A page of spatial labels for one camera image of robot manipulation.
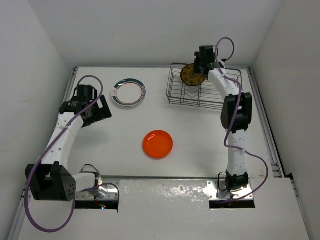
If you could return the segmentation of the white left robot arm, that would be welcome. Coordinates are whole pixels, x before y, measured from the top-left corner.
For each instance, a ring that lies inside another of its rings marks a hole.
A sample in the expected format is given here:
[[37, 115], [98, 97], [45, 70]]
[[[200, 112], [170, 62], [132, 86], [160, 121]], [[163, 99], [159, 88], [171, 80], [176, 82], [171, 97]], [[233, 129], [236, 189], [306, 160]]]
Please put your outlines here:
[[97, 174], [81, 171], [71, 174], [68, 171], [69, 155], [81, 128], [111, 118], [112, 114], [104, 95], [91, 85], [79, 85], [73, 96], [59, 109], [48, 151], [33, 171], [28, 164], [25, 175], [32, 177], [29, 188], [38, 201], [71, 201], [76, 193], [91, 189], [96, 185]]

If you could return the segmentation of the yellow patterned plate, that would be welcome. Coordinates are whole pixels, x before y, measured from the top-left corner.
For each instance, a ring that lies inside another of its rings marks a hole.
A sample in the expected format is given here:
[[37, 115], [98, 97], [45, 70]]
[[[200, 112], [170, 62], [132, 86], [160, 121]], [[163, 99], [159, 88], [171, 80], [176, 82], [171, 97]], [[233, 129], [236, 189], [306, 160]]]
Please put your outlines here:
[[182, 82], [188, 86], [200, 86], [206, 78], [200, 73], [194, 73], [194, 64], [187, 64], [180, 72]]

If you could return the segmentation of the white plate dark red rim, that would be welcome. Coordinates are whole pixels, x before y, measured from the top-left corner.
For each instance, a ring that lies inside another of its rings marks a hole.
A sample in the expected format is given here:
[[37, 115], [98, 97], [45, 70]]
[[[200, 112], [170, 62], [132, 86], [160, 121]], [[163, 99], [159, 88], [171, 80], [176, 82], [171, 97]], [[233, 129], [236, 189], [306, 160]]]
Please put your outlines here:
[[126, 78], [114, 85], [111, 99], [118, 107], [131, 109], [144, 101], [146, 93], [146, 86], [140, 80]]

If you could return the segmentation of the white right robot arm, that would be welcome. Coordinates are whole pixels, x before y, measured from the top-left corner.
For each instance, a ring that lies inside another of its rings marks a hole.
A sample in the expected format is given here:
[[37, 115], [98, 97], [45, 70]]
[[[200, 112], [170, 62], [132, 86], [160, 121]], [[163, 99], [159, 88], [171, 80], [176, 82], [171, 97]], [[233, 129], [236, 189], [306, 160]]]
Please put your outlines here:
[[245, 138], [252, 122], [253, 97], [243, 92], [239, 81], [230, 78], [218, 61], [213, 45], [201, 45], [194, 53], [194, 72], [207, 78], [223, 98], [221, 124], [226, 130], [224, 145], [228, 148], [225, 187], [228, 192], [245, 188], [249, 175], [245, 163]]

